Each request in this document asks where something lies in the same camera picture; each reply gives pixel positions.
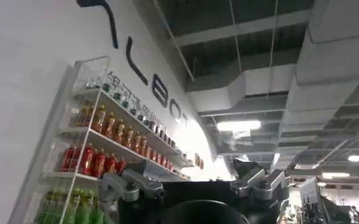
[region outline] display shelf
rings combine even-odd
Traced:
[[[74,172],[43,172],[41,175],[42,178],[72,178],[73,176]],[[80,173],[75,173],[75,176],[76,178],[84,180],[98,181],[98,178],[96,177],[91,177]]]
[[[101,91],[101,89],[82,89],[74,92],[73,95],[74,97],[83,97],[90,102],[95,102],[99,94],[99,103],[103,103],[107,111],[113,111],[115,116],[120,117],[126,125],[131,125],[135,131],[139,131],[141,135],[145,135],[148,139],[148,145],[152,147],[153,150],[170,158],[176,167],[193,167],[191,163],[178,154],[167,142],[163,141],[106,92]]]
[[[72,136],[73,133],[77,132],[87,132],[87,143],[92,143],[93,147],[96,149],[105,149],[105,153],[114,153],[116,157],[124,157],[126,161],[130,161],[132,163],[137,163],[143,160],[147,161],[147,166],[145,168],[145,172],[151,175],[155,175],[160,177],[162,180],[170,180],[170,181],[189,181],[186,178],[180,177],[178,174],[170,171],[169,169],[157,164],[155,161],[152,161],[148,158],[145,158],[136,152],[128,149],[127,147],[113,141],[112,139],[98,133],[95,130],[89,129],[88,127],[76,127],[76,128],[66,128],[63,129],[60,134],[62,136]],[[72,175],[73,173],[60,172],[56,173],[57,177],[65,177],[67,175]],[[85,175],[77,173],[77,177],[83,177]]]

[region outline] fluorescent light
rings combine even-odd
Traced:
[[[227,121],[217,124],[219,131],[248,131],[260,128],[260,121]]]
[[[349,156],[348,160],[350,162],[359,162],[359,155],[351,155]]]
[[[323,177],[349,177],[349,173],[323,173]]]
[[[323,178],[324,178],[324,179],[331,180],[331,179],[332,179],[332,176],[323,175]]]
[[[295,169],[299,169],[299,170],[311,170],[311,169],[316,169],[319,166],[319,164],[296,164],[296,166],[294,166]]]

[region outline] wall logo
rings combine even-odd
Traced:
[[[117,30],[115,26],[115,20],[113,16],[113,12],[110,6],[107,4],[105,0],[77,0],[77,3],[81,7],[92,7],[92,6],[102,6],[108,15],[110,22],[110,30],[112,33],[113,47],[115,49],[119,48],[118,39],[117,39]],[[149,85],[149,80],[147,77],[141,72],[141,70],[137,67],[137,65],[133,62],[131,51],[132,51],[133,39],[132,37],[128,37],[126,44],[126,59],[128,61],[129,66],[136,73],[136,75],[140,78],[140,80],[146,85]],[[180,109],[179,104],[176,102],[174,98],[169,98],[169,90],[161,80],[158,74],[154,74],[151,84],[151,91],[154,97],[160,102],[163,108],[169,109],[171,117],[178,123],[182,123],[182,121],[187,125],[188,118],[182,110]]]

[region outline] shelf rack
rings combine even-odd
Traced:
[[[151,146],[153,150],[167,156],[175,167],[179,169],[184,167],[193,167],[193,165],[182,155],[178,154],[174,148],[168,145],[167,142],[162,140],[151,129],[140,122],[129,111],[124,109],[102,89],[82,89],[74,92],[74,97],[82,97],[89,102],[94,102],[99,97],[99,103],[103,103],[108,110],[115,112],[116,117],[118,116],[123,119],[127,125],[131,125],[133,129],[139,131],[141,135],[145,135],[148,139],[148,145]]]
[[[137,154],[136,152],[128,149],[127,147],[117,143],[116,141],[88,127],[66,128],[64,130],[61,130],[59,135],[75,136],[75,135],[80,135],[81,133],[87,136],[87,142],[92,143],[94,148],[105,149],[106,153],[114,153],[116,157],[119,158],[124,157],[126,161],[130,161],[133,163],[139,163],[143,160],[146,160],[147,166],[144,171],[146,175],[157,177],[159,180],[165,180],[165,181],[189,181],[188,179],[183,178],[178,174],[172,172],[171,170],[157,164],[155,161],[150,160],[149,158],[145,158],[140,154]],[[58,177],[62,177],[62,176],[68,177],[68,174],[64,174],[61,172],[58,173],[59,173]],[[77,173],[77,177],[83,178],[84,175]]]
[[[66,211],[73,205],[73,193],[76,188],[81,190],[94,190],[97,193],[100,180],[96,177],[82,175],[78,172],[85,146],[92,143],[96,149],[105,149],[116,156],[124,157],[127,162],[145,162],[144,175],[158,181],[189,181],[186,178],[166,169],[165,167],[145,158],[121,144],[105,137],[91,129],[92,121],[86,127],[74,127],[81,117],[81,109],[85,106],[93,106],[92,117],[97,107],[104,103],[108,111],[115,113],[127,125],[133,126],[135,131],[145,135],[148,145],[153,150],[166,156],[180,170],[184,167],[192,167],[185,158],[178,154],[170,145],[137,120],[130,112],[125,110],[117,101],[112,99],[102,88],[86,89],[86,87],[102,86],[107,83],[108,57],[98,57],[91,60],[77,61],[67,73],[64,88],[59,90],[59,98],[55,101],[53,115],[48,125],[48,130],[40,139],[39,151],[34,161],[34,179],[31,187],[24,189],[24,200],[18,203],[21,221],[23,223],[35,223],[39,217],[49,214],[48,208],[56,208],[58,224],[62,224]],[[63,157],[69,145],[80,147],[79,156],[72,155],[74,168],[72,172],[64,172]],[[65,197],[56,198],[53,192],[61,192]]]

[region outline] exposed ceiling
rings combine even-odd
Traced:
[[[297,182],[349,172],[325,181],[359,186],[359,162],[347,160],[359,155],[359,0],[277,2],[159,0],[147,14],[162,12],[157,38],[174,43],[170,61],[232,173],[241,158],[289,169]],[[261,128],[240,139],[216,129],[245,120]]]

